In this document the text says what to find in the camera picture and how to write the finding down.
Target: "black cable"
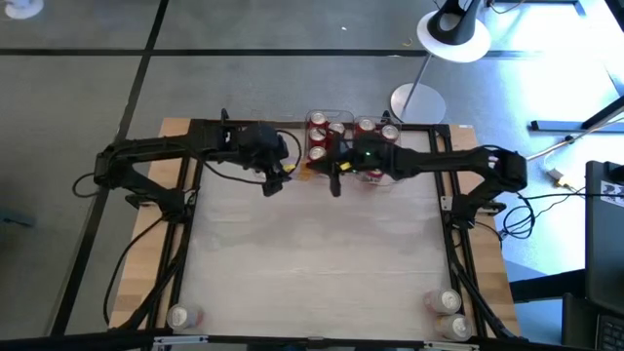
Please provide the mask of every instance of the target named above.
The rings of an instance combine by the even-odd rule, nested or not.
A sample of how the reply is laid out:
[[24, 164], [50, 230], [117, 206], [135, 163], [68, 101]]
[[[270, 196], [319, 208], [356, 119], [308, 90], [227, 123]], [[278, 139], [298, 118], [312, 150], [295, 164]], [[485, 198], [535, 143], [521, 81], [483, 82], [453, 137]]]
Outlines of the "black cable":
[[492, 228], [491, 226], [485, 224], [485, 223], [481, 223], [478, 220], [475, 220], [476, 224], [481, 225], [482, 227], [487, 228], [490, 232], [494, 233], [494, 235], [496, 235], [496, 238], [498, 238], [498, 242], [500, 243], [500, 249], [503, 249], [503, 238], [500, 236], [500, 234], [498, 233], [498, 230]]
[[[524, 205], [513, 208], [510, 212], [508, 212], [503, 218], [503, 230], [500, 231], [501, 237], [504, 239], [506, 236], [511, 236], [513, 238], [524, 240], [528, 239], [533, 233], [533, 227], [535, 226], [535, 212], [533, 211], [533, 207], [530, 205], [530, 202], [521, 194], [518, 194], [518, 197], [523, 200]], [[516, 211], [527, 209], [528, 215], [521, 219], [520, 221], [508, 224], [509, 217]]]
[[[575, 191], [573, 193], [556, 193], [556, 194], [545, 194], [545, 195], [537, 195], [537, 196], [529, 196], [529, 197], [525, 197], [522, 194], [518, 193], [518, 197], [520, 199], [522, 199], [525, 204], [512, 209], [504, 217], [504, 219], [503, 219], [503, 230], [500, 231], [501, 237], [504, 239], [507, 235], [509, 235], [511, 237], [514, 237], [514, 238], [520, 239], [520, 240], [528, 239], [530, 237], [530, 235], [532, 234], [533, 227], [535, 226], [535, 221], [542, 214], [546, 213], [547, 211], [550, 211], [551, 209], [553, 209], [553, 207], [555, 207], [556, 205], [559, 205], [560, 203], [562, 203], [563, 201], [569, 199], [572, 196], [581, 196], [581, 197], [617, 197], [617, 198], [624, 197], [624, 195], [615, 195], [615, 194], [583, 194], [583, 193], [581, 193], [581, 191], [583, 189], [585, 189], [585, 188], [584, 187], [580, 188], [579, 190], [577, 190], [577, 191]], [[533, 211], [532, 206], [530, 205], [530, 202], [528, 201], [528, 200], [537, 200], [537, 199], [544, 199], [544, 198], [556, 197], [556, 196], [565, 196], [565, 197], [563, 198], [563, 200], [560, 200], [560, 201], [557, 201], [557, 202], [551, 204], [548, 208], [546, 208], [545, 210], [540, 211], [537, 214], [535, 214], [535, 212]], [[519, 210], [522, 210], [522, 209], [527, 209], [528, 210], [528, 215], [526, 217], [522, 218], [521, 220], [513, 223], [513, 224], [509, 224], [508, 220], [509, 220], [510, 215], [512, 213], [514, 213], [515, 211], [519, 211]]]
[[531, 197], [527, 197], [525, 199], [527, 199], [527, 200], [537, 200], [537, 199], [543, 199], [543, 198], [554, 197], [554, 196], [574, 196], [574, 195], [575, 196], [585, 196], [585, 197], [616, 197], [616, 198], [624, 198], [624, 194], [581, 194], [581, 193], [579, 193], [577, 191], [577, 192], [572, 193], [572, 194], [546, 194], [546, 195], [531, 196]]
[[110, 324], [110, 319], [108, 318], [108, 298], [110, 297], [110, 292], [113, 289], [115, 277], [117, 277], [117, 273], [119, 271], [119, 268], [121, 267], [121, 262], [124, 260], [124, 257], [126, 256], [128, 251], [132, 248], [132, 246], [134, 246], [142, 237], [144, 237], [145, 234], [149, 233], [149, 231], [152, 230], [156, 226], [156, 224], [160, 223], [161, 220], [163, 219], [164, 217], [161, 215], [160, 218], [156, 219], [153, 223], [148, 225], [147, 228], [145, 228], [142, 232], [136, 235], [135, 238], [130, 242], [130, 244], [128, 244], [128, 246], [121, 253], [121, 256], [119, 256], [119, 259], [117, 260], [117, 264], [115, 265], [115, 270], [113, 270], [113, 274], [110, 277], [110, 281], [108, 282], [108, 287], [106, 288], [106, 294], [104, 295], [104, 303], [102, 305], [102, 314], [104, 317], [104, 322], [106, 322], [107, 326]]
[[[296, 141], [296, 145], [298, 148], [298, 157], [297, 157], [297, 161], [296, 161], [296, 165], [295, 168], [293, 170], [291, 170], [289, 172], [289, 174], [291, 174], [292, 172], [294, 172], [294, 170], [296, 170], [296, 167], [298, 167], [299, 162], [301, 161], [301, 156], [302, 156], [302, 151], [301, 151], [301, 143], [299, 142], [299, 140], [290, 132], [287, 131], [282, 131], [280, 130], [279, 132], [285, 133], [285, 134], [289, 134], [292, 138], [294, 138], [294, 140]], [[217, 171], [213, 166], [211, 166], [204, 157], [202, 157], [199, 152], [197, 152], [196, 150], [194, 150], [192, 147], [183, 144], [181, 142], [177, 142], [175, 143], [176, 145], [179, 145], [183, 148], [185, 148], [190, 154], [191, 156], [193, 156], [195, 159], [197, 159], [198, 161], [200, 161], [207, 169], [209, 169], [212, 173], [214, 173], [216, 176], [220, 176], [224, 179], [228, 179], [228, 180], [234, 180], [234, 181], [240, 181], [240, 182], [244, 182], [246, 184], [254, 184], [254, 185], [264, 185], [266, 182], [272, 182], [272, 181], [281, 181], [281, 179], [274, 179], [272, 181], [266, 180], [266, 181], [256, 181], [256, 180], [247, 180], [247, 179], [243, 179], [243, 178], [239, 178], [236, 176], [232, 176], [232, 175], [224, 175], [223, 173]]]
[[503, 15], [503, 14], [507, 14], [508, 12], [517, 9], [518, 7], [520, 7], [520, 5], [524, 4], [526, 0], [520, 0], [520, 2], [518, 2], [518, 4], [516, 4], [515, 6], [507, 9], [507, 10], [503, 10], [503, 11], [499, 11], [498, 9], [496, 9], [494, 7], [494, 1], [492, 1], [491, 5], [489, 5], [491, 7], [491, 10], [496, 12], [499, 15]]
[[484, 319], [489, 324], [496, 337], [515, 337], [509, 330], [507, 330], [507, 328], [505, 328], [502, 321], [496, 317], [484, 297], [479, 292], [479, 289], [475, 287], [473, 282], [470, 280], [463, 265], [459, 261], [459, 256], [455, 250], [450, 251], [449, 258], [450, 269], [464, 286], [471, 299], [476, 303], [478, 306], [477, 309], [484, 314]]
[[457, 249], [461, 246], [461, 236], [457, 235], [457, 238], [459, 238], [458, 243], [454, 245], [454, 247]]
[[[186, 200], [186, 206], [194, 204], [195, 199], [197, 198], [197, 195], [199, 194], [199, 187], [188, 189], [188, 190], [184, 191], [184, 193], [188, 193], [190, 191], [193, 191], [193, 193]], [[186, 250], [187, 250], [187, 247], [183, 247], [182, 245], [178, 246], [177, 251], [175, 252], [174, 257], [169, 262], [169, 265], [164, 269], [163, 274], [161, 275], [161, 277], [156, 279], [156, 281], [154, 282], [154, 286], [149, 291], [149, 293], [147, 294], [147, 296], [145, 297], [143, 302], [135, 310], [135, 312], [133, 312], [131, 317], [126, 322], [124, 322], [123, 325], [121, 325], [119, 327], [119, 329], [136, 329], [136, 328], [138, 328], [138, 326], [143, 321], [145, 316], [147, 316], [147, 314], [149, 313], [149, 311], [152, 308], [152, 306], [154, 305], [154, 303], [156, 303], [158, 298], [160, 298], [160, 295], [162, 294], [163, 290], [165, 289], [165, 287], [167, 286], [169, 281], [173, 278], [174, 274], [177, 272], [179, 267], [183, 264], [183, 262], [185, 260]]]
[[96, 192], [93, 192], [93, 193], [91, 193], [91, 194], [80, 194], [80, 193], [78, 193], [78, 191], [76, 190], [76, 187], [78, 187], [78, 183], [79, 183], [82, 179], [84, 179], [84, 178], [86, 178], [86, 177], [88, 177], [88, 176], [94, 176], [94, 175], [95, 175], [95, 173], [93, 173], [93, 172], [89, 172], [89, 173], [87, 173], [87, 174], [85, 174], [85, 175], [80, 175], [80, 176], [78, 177], [78, 179], [76, 179], [76, 180], [74, 181], [73, 185], [71, 185], [71, 192], [74, 194], [74, 196], [75, 196], [75, 197], [79, 197], [79, 198], [81, 198], [81, 199], [86, 199], [86, 198], [90, 198], [90, 197], [94, 197], [94, 196], [98, 195], [98, 192], [97, 192], [97, 191], [96, 191]]
[[303, 154], [303, 151], [301, 151], [301, 143], [299, 142], [299, 139], [296, 138], [296, 136], [294, 136], [294, 134], [289, 131], [277, 130], [276, 132], [284, 133], [285, 135], [290, 136], [296, 143], [296, 148], [297, 148], [297, 151], [299, 152], [298, 156], [296, 157], [296, 161], [294, 162], [294, 168], [289, 171], [289, 175], [290, 175], [294, 172], [294, 170], [297, 169], [297, 167], [299, 167], [299, 162], [301, 162], [301, 156]]

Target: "white tabletop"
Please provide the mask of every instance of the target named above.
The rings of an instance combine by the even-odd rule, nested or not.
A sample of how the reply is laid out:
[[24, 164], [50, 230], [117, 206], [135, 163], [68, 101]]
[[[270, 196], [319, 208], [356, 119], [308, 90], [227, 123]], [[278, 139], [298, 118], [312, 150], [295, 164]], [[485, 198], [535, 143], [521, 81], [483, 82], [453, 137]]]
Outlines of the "white tabletop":
[[[403, 132], [401, 144], [429, 151], [423, 132]], [[339, 198], [326, 179], [291, 181], [270, 198], [210, 172], [201, 185], [180, 302], [205, 318], [184, 332], [440, 339], [422, 302], [449, 287], [432, 174], [391, 186], [343, 180]]]
[[486, 55], [491, 39], [486, 26], [477, 19], [472, 39], [461, 45], [449, 45], [438, 41], [427, 30], [427, 22], [437, 11], [425, 15], [418, 23], [417, 35], [420, 44], [436, 58], [452, 62], [473, 62]]

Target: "red soda can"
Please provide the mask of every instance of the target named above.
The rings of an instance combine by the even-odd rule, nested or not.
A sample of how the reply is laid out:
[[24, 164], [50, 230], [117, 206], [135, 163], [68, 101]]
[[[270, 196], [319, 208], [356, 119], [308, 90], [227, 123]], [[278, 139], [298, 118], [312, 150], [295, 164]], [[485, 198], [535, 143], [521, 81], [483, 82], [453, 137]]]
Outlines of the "red soda can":
[[367, 172], [367, 176], [373, 179], [381, 179], [383, 177], [383, 172], [380, 170], [374, 170]]
[[374, 131], [374, 129], [376, 128], [376, 124], [373, 122], [373, 120], [368, 119], [368, 118], [363, 118], [360, 121], [358, 121], [358, 124], [355, 126], [355, 132], [357, 133], [363, 133], [363, 132], [372, 132]]
[[310, 138], [310, 144], [312, 146], [325, 146], [325, 129], [323, 128], [310, 128], [308, 131], [308, 137]]
[[399, 129], [393, 125], [383, 126], [381, 129], [381, 136], [390, 142], [397, 142], [399, 139]]
[[310, 116], [310, 127], [324, 128], [328, 123], [328, 117], [323, 112], [314, 112]]
[[327, 155], [327, 151], [325, 151], [325, 147], [321, 146], [314, 146], [308, 152], [308, 158], [310, 161], [316, 161], [325, 155]]
[[344, 125], [340, 122], [331, 122], [328, 129], [340, 135], [344, 135]]

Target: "soda can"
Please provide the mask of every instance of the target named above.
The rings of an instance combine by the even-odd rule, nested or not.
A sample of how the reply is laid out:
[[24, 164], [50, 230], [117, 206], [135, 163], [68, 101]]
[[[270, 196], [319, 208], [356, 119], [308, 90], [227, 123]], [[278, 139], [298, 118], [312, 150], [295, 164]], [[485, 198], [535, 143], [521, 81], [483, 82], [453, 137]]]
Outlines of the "soda can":
[[344, 135], [344, 125], [340, 122], [331, 122], [328, 129], [340, 135]]
[[369, 118], [361, 119], [355, 126], [356, 133], [372, 132], [376, 128], [376, 124]]
[[325, 129], [310, 128], [308, 136], [310, 137], [310, 143], [312, 146], [325, 146]]
[[191, 307], [179, 303], [174, 305], [167, 313], [167, 324], [174, 331], [182, 331], [199, 326], [203, 317], [204, 314], [199, 307]]
[[460, 314], [439, 316], [436, 319], [436, 332], [453, 341], [466, 341], [472, 336], [472, 325]]
[[314, 146], [308, 152], [308, 158], [310, 161], [316, 161], [325, 155], [327, 155], [327, 152], [325, 151], [325, 148], [321, 146]]
[[396, 142], [399, 139], [399, 129], [393, 125], [383, 126], [381, 136], [388, 141]]
[[371, 179], [381, 179], [383, 177], [383, 172], [380, 170], [374, 170], [367, 172], [367, 176]]
[[461, 307], [461, 296], [453, 289], [430, 291], [425, 294], [423, 301], [429, 311], [443, 315], [451, 315]]
[[313, 127], [325, 127], [328, 123], [328, 117], [323, 112], [314, 112], [310, 116], [310, 124]]

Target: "black metal frame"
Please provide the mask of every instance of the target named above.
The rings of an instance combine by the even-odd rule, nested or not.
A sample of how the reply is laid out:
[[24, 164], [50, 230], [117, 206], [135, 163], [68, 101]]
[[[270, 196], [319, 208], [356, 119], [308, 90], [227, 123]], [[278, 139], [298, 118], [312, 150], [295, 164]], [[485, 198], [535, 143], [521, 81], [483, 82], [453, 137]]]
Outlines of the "black metal frame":
[[[184, 183], [186, 182], [186, 174], [188, 173], [188, 162], [189, 158], [184, 157], [180, 162], [179, 174], [177, 175], [177, 183], [175, 184], [176, 189], [183, 189]], [[169, 264], [169, 261], [172, 258], [172, 248], [174, 245], [174, 238], [176, 235], [176, 224], [168, 223], [167, 231], [165, 232], [165, 241], [163, 242], [163, 250], [160, 256], [160, 261], [158, 262], [158, 271], [156, 274], [156, 280], [163, 279], [165, 269]], [[160, 300], [156, 301], [151, 308], [151, 311], [147, 314], [147, 322], [145, 327], [148, 329], [156, 328], [156, 321], [158, 320], [160, 307]]]
[[[77, 335], [35, 337], [17, 340], [0, 340], [0, 346], [7, 351], [21, 350], [63, 350], [82, 351], [94, 350], [129, 350], [139, 347], [151, 347], [155, 343], [164, 343], [172, 336], [171, 331], [154, 329], [148, 331], [116, 331], [96, 332]], [[197, 343], [253, 343], [262, 346], [296, 345], [308, 349], [322, 349], [330, 345], [336, 347], [369, 347], [369, 348], [411, 348], [411, 349], [449, 349], [467, 351], [586, 351], [579, 347], [565, 347], [549, 344], [528, 343], [521, 339], [492, 339], [473, 336], [465, 343], [447, 343], [435, 341], [409, 340], [357, 340], [328, 338], [316, 339], [305, 337], [246, 337], [230, 335], [195, 335]]]
[[[520, 0], [499, 0], [498, 3], [514, 3]], [[584, 17], [585, 12], [580, 3], [580, 0], [526, 0], [527, 3], [560, 3], [574, 5], [579, 16]], [[152, 57], [406, 57], [416, 58], [426, 56], [426, 52], [423, 50], [358, 50], [358, 49], [155, 49], [155, 45], [160, 33], [160, 29], [167, 12], [169, 0], [161, 0], [158, 6], [158, 10], [152, 25], [152, 28], [147, 39], [147, 43], [143, 49], [37, 49], [37, 48], [0, 48], [0, 57], [2, 56], [42, 56], [42, 57], [140, 57], [140, 63], [136, 71], [135, 80], [132, 84], [130, 96], [126, 108], [124, 109], [123, 116], [119, 123], [119, 130], [115, 136], [115, 140], [125, 139], [128, 130], [130, 128], [140, 91], [147, 73], [147, 69]], [[515, 59], [515, 58], [533, 58], [539, 57], [540, 52], [522, 52], [522, 51], [490, 51], [486, 54], [487, 58], [493, 59]], [[613, 76], [611, 72], [609, 77], [620, 95], [624, 95], [624, 83], [616, 76]], [[198, 165], [195, 171], [196, 175], [201, 173], [201, 167]], [[451, 175], [453, 192], [454, 187], [458, 185], [456, 181], [456, 175]], [[93, 244], [95, 242], [96, 235], [98, 234], [98, 226], [104, 211], [106, 200], [108, 197], [108, 190], [101, 188], [98, 195], [93, 200], [90, 209], [88, 211], [85, 224], [81, 229], [80, 246], [78, 253], [74, 259], [71, 273], [68, 281], [64, 287], [64, 291], [61, 297], [61, 301], [58, 305], [58, 311], [51, 328], [51, 335], [63, 335], [65, 334], [66, 326], [71, 316], [71, 310], [73, 308], [75, 299], [80, 289], [80, 283], [87, 268], [87, 263]], [[190, 233], [190, 229], [184, 229], [184, 232]], [[452, 242], [450, 233], [445, 233]], [[469, 248], [469, 239], [467, 233], [460, 233], [462, 245], [466, 243]], [[472, 263], [472, 256], [470, 250], [464, 252], [464, 256], [467, 259], [467, 270], [470, 269]], [[174, 291], [179, 291], [179, 284], [181, 278], [177, 278], [174, 283]], [[172, 301], [176, 301], [177, 297], [172, 295]]]
[[585, 269], [509, 283], [514, 302], [561, 298], [566, 293], [585, 297]]
[[[196, 128], [195, 126], [198, 126], [199, 123], [203, 123], [204, 121], [201, 120], [191, 120], [191, 125], [189, 127], [189, 133], [192, 133], [192, 128]], [[302, 122], [269, 122], [274, 128], [276, 129], [302, 129], [305, 128], [304, 123]], [[441, 152], [439, 150], [438, 147], [438, 137], [442, 138], [442, 141], [444, 143], [445, 146], [445, 151], [452, 151], [452, 142], [451, 142], [451, 138], [450, 138], [450, 129], [448, 125], [419, 125], [419, 124], [404, 124], [402, 125], [402, 131], [404, 132], [423, 132], [423, 133], [427, 133], [428, 137], [429, 137], [429, 146], [431, 148], [431, 152], [432, 153], [439, 153]], [[191, 186], [192, 188], [197, 188], [197, 186], [199, 186], [199, 181], [201, 178], [201, 172], [203, 170], [203, 166], [201, 163], [197, 163], [197, 168], [195, 171], [195, 177], [193, 179], [193, 185]], [[179, 179], [182, 177], [181, 173], [183, 172], [183, 169], [180, 169], [180, 176], [178, 177], [178, 185], [179, 185]], [[456, 172], [450, 172], [449, 173], [451, 176], [451, 184], [454, 184], [454, 186], [452, 187], [451, 193], [453, 195], [458, 195], [459, 192], [459, 183], [458, 183], [458, 179], [457, 179], [457, 173]], [[436, 180], [436, 190], [438, 192], [438, 198], [440, 199], [441, 196], [444, 196], [446, 194], [446, 190], [444, 187], [444, 182], [442, 179], [442, 173], [434, 173], [434, 177]], [[455, 243], [453, 242], [452, 239], [452, 232], [450, 229], [450, 226], [448, 224], [447, 219], [445, 218], [445, 212], [442, 209], [442, 204], [439, 201], [439, 209], [440, 209], [440, 214], [441, 214], [441, 220], [442, 220], [442, 227], [443, 227], [443, 235], [444, 235], [444, 241], [445, 241], [445, 248], [447, 251], [447, 264], [448, 264], [448, 275], [450, 278], [450, 284], [451, 287], [453, 289], [455, 289], [456, 291], [460, 291], [460, 284], [459, 281], [457, 279], [457, 277], [455, 276], [455, 273], [451, 270], [451, 263], [450, 263], [450, 258], [449, 258], [449, 252], [450, 251], [454, 251], [456, 249], [455, 247]], [[190, 219], [188, 220], [187, 223], [184, 224], [184, 229], [183, 229], [183, 234], [182, 234], [182, 240], [186, 241], [186, 243], [188, 243], [188, 240], [190, 240], [190, 231], [191, 231], [191, 227], [193, 224], [193, 217], [194, 217], [194, 210], [195, 207], [193, 206], [191, 209], [191, 214], [190, 214]], [[461, 231], [462, 232], [462, 236], [465, 235], [465, 238], [462, 237], [461, 239], [461, 243], [460, 243], [460, 247], [462, 249], [462, 252], [464, 253], [464, 260], [465, 260], [465, 268], [466, 271], [469, 274], [469, 278], [471, 280], [471, 282], [477, 287], [477, 277], [475, 274], [475, 266], [474, 266], [474, 260], [473, 260], [473, 256], [472, 256], [472, 250], [470, 247], [470, 240], [468, 239], [468, 233], [467, 231]], [[168, 257], [171, 255], [171, 247], [167, 248], [164, 247], [162, 252], [161, 252], [161, 262], [167, 262], [169, 259]], [[170, 296], [170, 301], [169, 301], [169, 307], [173, 307], [179, 300], [179, 294], [180, 294], [180, 289], [181, 289], [181, 282], [182, 282], [182, 276], [183, 276], [183, 269], [184, 266], [182, 266], [177, 273], [174, 276], [174, 284], [173, 284], [173, 288], [172, 288], [172, 293]], [[155, 306], [156, 311], [152, 310], [151, 315], [157, 315], [158, 313], [158, 306]], [[463, 313], [464, 311], [464, 307], [463, 307], [463, 302], [460, 308], [461, 313]], [[477, 335], [481, 336], [481, 337], [487, 337], [487, 330], [486, 330], [486, 323], [484, 318], [480, 315], [479, 310], [477, 308], [476, 305], [473, 305], [473, 315], [474, 315], [474, 320], [475, 320], [475, 324], [477, 327]], [[211, 335], [211, 340], [215, 340], [215, 337], [218, 338], [222, 338], [223, 341], [222, 342], [234, 342], [234, 343], [263, 343], [265, 342], [267, 339], [270, 339], [271, 342], [280, 342], [280, 343], [288, 343], [291, 342], [292, 338], [281, 338], [281, 337], [271, 337], [271, 338], [266, 338], [266, 337], [259, 337], [259, 336], [212, 336]], [[327, 344], [328, 346], [340, 346], [343, 345], [341, 340], [339, 341], [338, 344], [333, 344], [332, 339], [323, 339], [322, 342], [323, 344]], [[379, 344], [379, 340], [349, 340], [349, 342], [355, 342], [356, 344], [362, 345], [362, 346], [369, 346], [369, 347], [373, 347], [375, 345]], [[409, 344], [414, 345], [420, 345], [422, 343], [422, 341], [409, 341]]]
[[[530, 128], [532, 131], [539, 132], [585, 132], [594, 126], [607, 122], [622, 109], [624, 109], [624, 96], [617, 98], [585, 122], [531, 121]], [[624, 133], [624, 123], [615, 123], [603, 127], [596, 133]]]

